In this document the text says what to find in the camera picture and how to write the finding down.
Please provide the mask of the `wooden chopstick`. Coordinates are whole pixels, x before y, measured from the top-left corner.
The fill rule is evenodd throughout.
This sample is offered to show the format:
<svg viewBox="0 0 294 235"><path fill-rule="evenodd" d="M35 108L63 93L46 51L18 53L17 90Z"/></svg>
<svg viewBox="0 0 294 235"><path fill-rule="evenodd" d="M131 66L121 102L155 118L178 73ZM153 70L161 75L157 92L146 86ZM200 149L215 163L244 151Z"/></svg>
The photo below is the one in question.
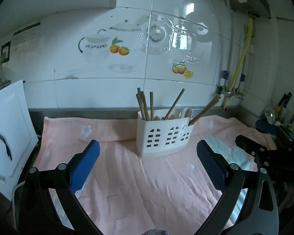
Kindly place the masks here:
<svg viewBox="0 0 294 235"><path fill-rule="evenodd" d="M168 110L168 112L166 113L165 117L163 118L164 120L167 120L169 118L170 114L172 113L173 109L176 107L177 103L181 99L181 97L184 94L184 92L185 92L185 89L182 89L180 91L180 93L177 96L177 98L175 99L174 103L171 105L170 109Z"/></svg>
<svg viewBox="0 0 294 235"><path fill-rule="evenodd" d="M214 105L219 102L220 98L220 95L216 95L199 114L190 120L189 126L194 125L204 114L206 114Z"/></svg>
<svg viewBox="0 0 294 235"><path fill-rule="evenodd" d="M140 108L140 111L141 111L142 119L143 120L146 120L145 112L144 112L144 105L143 105L143 101L142 101L141 89L140 88L137 88L136 98L137 98L137 102L139 104L139 108Z"/></svg>
<svg viewBox="0 0 294 235"><path fill-rule="evenodd" d="M143 91L140 92L141 98L142 98L142 103L143 103L143 110L144 110L144 114L145 114L145 119L146 121L150 121L150 116L148 113L148 106L146 104L146 99L145 99L145 94Z"/></svg>
<svg viewBox="0 0 294 235"><path fill-rule="evenodd" d="M149 93L150 96L150 121L154 119L154 107L153 107L153 92Z"/></svg>

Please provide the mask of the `kitchen utensils rack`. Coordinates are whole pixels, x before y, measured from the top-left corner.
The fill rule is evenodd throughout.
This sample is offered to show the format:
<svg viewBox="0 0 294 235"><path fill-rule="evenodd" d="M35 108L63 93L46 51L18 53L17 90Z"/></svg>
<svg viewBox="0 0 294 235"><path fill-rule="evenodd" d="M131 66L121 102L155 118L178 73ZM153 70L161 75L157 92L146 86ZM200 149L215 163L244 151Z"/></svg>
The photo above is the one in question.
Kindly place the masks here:
<svg viewBox="0 0 294 235"><path fill-rule="evenodd" d="M285 137L290 142L294 142L294 113L290 114L286 109L291 97L291 92L284 94L274 109L267 107L264 118L256 121L256 129L259 132L275 137Z"/></svg>

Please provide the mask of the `pink floral towel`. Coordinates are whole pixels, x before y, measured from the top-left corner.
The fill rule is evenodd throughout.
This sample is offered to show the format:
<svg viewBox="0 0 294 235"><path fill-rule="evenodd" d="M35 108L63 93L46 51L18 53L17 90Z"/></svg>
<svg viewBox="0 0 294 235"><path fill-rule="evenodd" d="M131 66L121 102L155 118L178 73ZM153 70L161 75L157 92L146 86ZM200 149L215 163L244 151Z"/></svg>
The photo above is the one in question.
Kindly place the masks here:
<svg viewBox="0 0 294 235"><path fill-rule="evenodd" d="M269 150L276 147L270 135L236 118L206 116L194 124L185 149L156 158L139 158L136 125L134 119L44 119L35 162L40 170L67 163L92 139L99 142L99 158L77 197L104 234L143 234L151 229L194 234L221 195L199 161L197 143L205 140L229 163L251 171L257 167L253 158L235 145L238 135Z"/></svg>

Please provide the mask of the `chrome angle valve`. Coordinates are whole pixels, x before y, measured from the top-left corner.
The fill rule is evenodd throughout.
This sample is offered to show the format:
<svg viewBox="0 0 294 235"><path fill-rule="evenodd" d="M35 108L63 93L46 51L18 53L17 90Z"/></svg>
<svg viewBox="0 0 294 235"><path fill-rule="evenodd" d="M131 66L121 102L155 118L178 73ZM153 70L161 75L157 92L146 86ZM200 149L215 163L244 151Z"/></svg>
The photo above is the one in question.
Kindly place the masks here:
<svg viewBox="0 0 294 235"><path fill-rule="evenodd" d="M216 85L217 90L216 94L219 96L224 96L227 98L235 97L237 99L243 100L245 97L245 94L243 91L240 90L239 87L233 88L233 90L226 90L224 86Z"/></svg>

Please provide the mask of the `white cutting board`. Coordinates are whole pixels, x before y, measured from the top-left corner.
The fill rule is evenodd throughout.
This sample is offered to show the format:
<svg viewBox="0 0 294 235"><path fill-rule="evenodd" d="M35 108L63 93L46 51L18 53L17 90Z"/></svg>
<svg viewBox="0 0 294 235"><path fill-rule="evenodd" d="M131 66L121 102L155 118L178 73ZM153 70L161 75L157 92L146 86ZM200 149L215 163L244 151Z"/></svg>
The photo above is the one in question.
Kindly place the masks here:
<svg viewBox="0 0 294 235"><path fill-rule="evenodd" d="M23 82L15 82L0 90L0 192L9 201L37 142Z"/></svg>

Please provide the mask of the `white plastic utensil holder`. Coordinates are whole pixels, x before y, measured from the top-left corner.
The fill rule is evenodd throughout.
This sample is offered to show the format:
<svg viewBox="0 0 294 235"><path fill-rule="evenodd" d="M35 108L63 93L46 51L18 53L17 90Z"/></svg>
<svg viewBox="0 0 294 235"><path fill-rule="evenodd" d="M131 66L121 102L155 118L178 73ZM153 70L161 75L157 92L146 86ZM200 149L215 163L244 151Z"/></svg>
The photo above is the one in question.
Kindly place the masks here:
<svg viewBox="0 0 294 235"><path fill-rule="evenodd" d="M151 121L144 120L140 111L137 113L136 147L140 158L165 156L187 146L193 130L192 110L176 108L164 119L167 112L167 109L155 110Z"/></svg>

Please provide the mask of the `wall power socket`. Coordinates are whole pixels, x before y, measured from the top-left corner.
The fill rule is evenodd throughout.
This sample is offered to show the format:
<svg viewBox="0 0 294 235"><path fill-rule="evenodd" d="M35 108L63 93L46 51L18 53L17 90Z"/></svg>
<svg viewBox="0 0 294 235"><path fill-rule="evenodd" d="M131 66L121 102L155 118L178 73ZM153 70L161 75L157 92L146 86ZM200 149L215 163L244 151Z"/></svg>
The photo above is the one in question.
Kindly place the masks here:
<svg viewBox="0 0 294 235"><path fill-rule="evenodd" d="M0 51L0 65L10 60L11 41L8 41L1 47Z"/></svg>

